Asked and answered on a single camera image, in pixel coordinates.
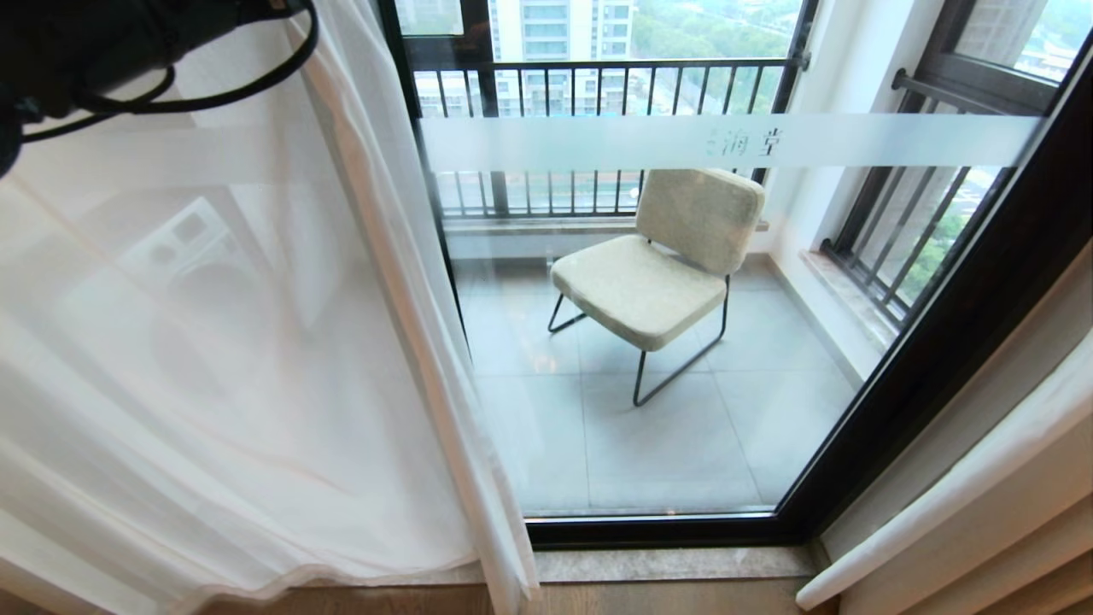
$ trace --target frosted glass strip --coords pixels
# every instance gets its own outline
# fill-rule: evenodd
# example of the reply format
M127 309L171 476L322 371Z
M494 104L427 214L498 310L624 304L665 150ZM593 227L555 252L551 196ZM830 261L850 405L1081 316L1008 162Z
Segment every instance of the frosted glass strip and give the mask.
M1042 118L949 114L421 120L434 170L1010 166Z

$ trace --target metal railing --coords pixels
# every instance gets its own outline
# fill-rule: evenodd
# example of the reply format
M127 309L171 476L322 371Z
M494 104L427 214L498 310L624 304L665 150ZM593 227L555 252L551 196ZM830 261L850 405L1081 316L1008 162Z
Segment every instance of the metal railing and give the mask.
M785 110L792 58L438 63L414 71L422 117L740 115ZM763 181L763 168L732 168ZM437 173L447 218L633 215L644 169Z
M907 76L901 113L999 114ZM897 329L933 294L1012 175L1009 167L874 167L823 250Z

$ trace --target apartment building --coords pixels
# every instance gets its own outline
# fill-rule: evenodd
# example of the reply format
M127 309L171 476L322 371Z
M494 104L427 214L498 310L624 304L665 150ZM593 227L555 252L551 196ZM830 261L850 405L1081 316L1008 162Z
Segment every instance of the apartment building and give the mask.
M630 57L634 0L491 0L489 5L494 59L498 62L581 62ZM497 74L498 114L505 117L618 113L624 83L621 71L615 72L619 74L604 71L598 82L593 69L539 71L528 67L502 71ZM421 73L414 80L424 117L467 115L468 92L474 99L473 110L479 111L475 75L466 80L458 73L442 76L438 80L435 73Z

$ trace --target chair seat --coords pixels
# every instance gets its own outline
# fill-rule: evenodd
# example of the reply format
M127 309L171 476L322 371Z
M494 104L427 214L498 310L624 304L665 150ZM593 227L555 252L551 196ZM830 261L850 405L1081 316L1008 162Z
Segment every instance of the chair seat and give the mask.
M551 279L584 314L648 353L709 314L726 293L724 279L661 252L640 235L561 258Z

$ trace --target curtain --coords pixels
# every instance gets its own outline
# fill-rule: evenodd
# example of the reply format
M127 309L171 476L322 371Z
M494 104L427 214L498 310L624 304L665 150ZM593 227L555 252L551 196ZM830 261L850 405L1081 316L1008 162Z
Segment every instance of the curtain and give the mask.
M0 557L104 610L477 559L497 613L536 587L397 73L369 7L319 10L305 74L27 145L0 181ZM172 94L306 28L240 28Z
M1093 332L936 485L801 589L798 604L842 594L844 615L1051 614L1093 595L1091 374Z

